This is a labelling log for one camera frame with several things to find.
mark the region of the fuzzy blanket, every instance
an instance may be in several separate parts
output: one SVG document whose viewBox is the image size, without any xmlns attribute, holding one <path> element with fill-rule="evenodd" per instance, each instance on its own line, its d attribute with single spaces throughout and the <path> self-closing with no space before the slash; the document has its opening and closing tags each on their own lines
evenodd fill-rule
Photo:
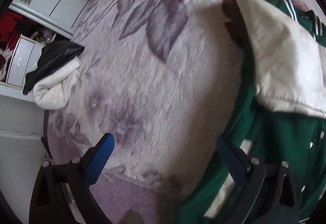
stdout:
<svg viewBox="0 0 326 224">
<path fill-rule="evenodd" d="M 129 209 L 170 223 L 200 181 L 234 107 L 242 51 L 230 0 L 94 0 L 74 34 L 85 47 L 48 141 L 68 162 L 105 132 L 116 147 L 92 194 L 113 222 Z M 315 0 L 293 0 L 326 19 Z"/>
</svg>

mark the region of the red clothing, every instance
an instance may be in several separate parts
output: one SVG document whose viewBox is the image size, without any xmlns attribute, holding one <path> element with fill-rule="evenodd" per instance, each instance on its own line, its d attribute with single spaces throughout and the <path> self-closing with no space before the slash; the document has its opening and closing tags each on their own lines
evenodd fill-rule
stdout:
<svg viewBox="0 0 326 224">
<path fill-rule="evenodd" d="M 0 42 L 8 42 L 10 50 L 15 49 L 20 34 L 14 31 L 17 24 L 15 19 L 22 19 L 23 16 L 7 10 L 0 19 Z"/>
</svg>

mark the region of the clothes pile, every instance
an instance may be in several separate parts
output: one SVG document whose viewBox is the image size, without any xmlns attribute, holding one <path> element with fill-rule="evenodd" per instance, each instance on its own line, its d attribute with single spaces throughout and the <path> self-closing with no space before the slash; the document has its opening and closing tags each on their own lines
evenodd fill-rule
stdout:
<svg viewBox="0 0 326 224">
<path fill-rule="evenodd" d="M 71 41 L 55 41 L 42 48 L 37 69 L 26 74 L 23 94 L 33 90 L 35 103 L 44 109 L 57 110 L 69 102 L 77 84 L 84 47 Z"/>
<path fill-rule="evenodd" d="M 305 223 L 326 190 L 326 26 L 292 0 L 235 2 L 246 32 L 242 84 L 223 134 L 263 163 L 290 165 Z M 215 152 L 179 223 L 220 223 L 241 191 Z M 257 201 L 246 223 L 260 215 Z"/>
<path fill-rule="evenodd" d="M 10 60 L 21 34 L 25 35 L 35 24 L 11 10 L 0 19 L 0 81 L 6 81 Z"/>
</svg>

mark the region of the white stripe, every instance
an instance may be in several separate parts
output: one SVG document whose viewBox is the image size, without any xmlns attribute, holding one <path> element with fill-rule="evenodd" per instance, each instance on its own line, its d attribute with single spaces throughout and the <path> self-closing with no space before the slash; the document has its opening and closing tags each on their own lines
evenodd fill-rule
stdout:
<svg viewBox="0 0 326 224">
<path fill-rule="evenodd" d="M 323 35 L 323 23 L 321 22 L 320 19 L 319 19 L 319 27 L 320 27 L 320 35 L 322 36 Z"/>
<path fill-rule="evenodd" d="M 300 220 L 299 223 L 302 223 L 302 222 L 304 222 L 304 221 L 307 221 L 308 219 L 310 219 L 310 217 L 308 217 L 308 218 L 306 218 L 306 219 L 304 219 L 304 220 Z"/>
<path fill-rule="evenodd" d="M 245 139 L 242 142 L 240 148 L 245 152 L 245 154 L 248 154 L 251 149 L 251 146 L 252 146 L 252 141 Z M 218 191 L 218 194 L 213 200 L 211 206 L 206 211 L 204 217 L 214 219 L 217 216 L 217 214 L 221 211 L 222 207 L 224 206 L 226 200 L 228 199 L 234 186 L 235 183 L 231 175 L 228 173 L 228 176 L 226 177 L 223 185 L 221 186 L 221 189 Z"/>
<path fill-rule="evenodd" d="M 294 6 L 293 6 L 293 3 L 292 3 L 292 0 L 288 0 L 288 1 L 289 1 L 289 3 L 290 3 L 291 9 L 292 9 L 292 11 L 293 11 L 294 20 L 295 20 L 296 22 L 298 22 L 297 14 L 295 13 L 295 10 L 294 10 Z"/>
<path fill-rule="evenodd" d="M 318 17 L 317 15 L 315 15 L 315 19 L 316 19 L 316 22 L 317 22 L 317 27 L 318 27 L 318 25 L 320 25 L 320 20 L 319 20 L 319 17 Z"/>
<path fill-rule="evenodd" d="M 285 5 L 286 5 L 286 7 L 287 7 L 287 9 L 288 9 L 288 11 L 289 11 L 289 13 L 290 13 L 292 19 L 294 20 L 292 10 L 291 10 L 291 8 L 289 7 L 289 4 L 287 3 L 287 0 L 283 0 L 283 2 L 285 3 Z"/>
<path fill-rule="evenodd" d="M 325 194 L 325 191 L 326 191 L 326 184 L 325 184 L 325 186 L 324 186 L 324 188 L 323 188 L 323 190 L 322 190 L 322 193 L 320 194 L 320 196 L 319 196 L 319 199 L 318 199 L 318 200 L 320 200 L 320 199 L 322 199 L 322 198 L 323 198 L 323 196 L 324 196 L 324 194 Z"/>
<path fill-rule="evenodd" d="M 318 36 L 318 25 L 317 25 L 317 15 L 315 14 L 315 27 L 316 27 L 316 36 Z"/>
</svg>

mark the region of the drawer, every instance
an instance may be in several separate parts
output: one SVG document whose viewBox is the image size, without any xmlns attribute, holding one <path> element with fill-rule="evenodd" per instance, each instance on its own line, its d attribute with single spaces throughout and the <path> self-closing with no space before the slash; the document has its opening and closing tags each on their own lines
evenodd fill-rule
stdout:
<svg viewBox="0 0 326 224">
<path fill-rule="evenodd" d="M 22 87 L 24 87 L 24 85 L 25 85 L 26 74 L 37 69 L 37 61 L 39 60 L 39 58 L 42 54 L 42 48 L 43 48 L 43 46 L 41 46 L 37 43 L 34 44 L 33 50 L 31 52 L 31 55 L 29 56 L 29 60 L 27 62 L 27 67 L 26 67 L 26 71 L 24 74 L 24 80 L 22 83 Z"/>
<path fill-rule="evenodd" d="M 24 38 L 19 40 L 8 74 L 7 83 L 22 87 L 29 56 L 34 43 Z"/>
</svg>

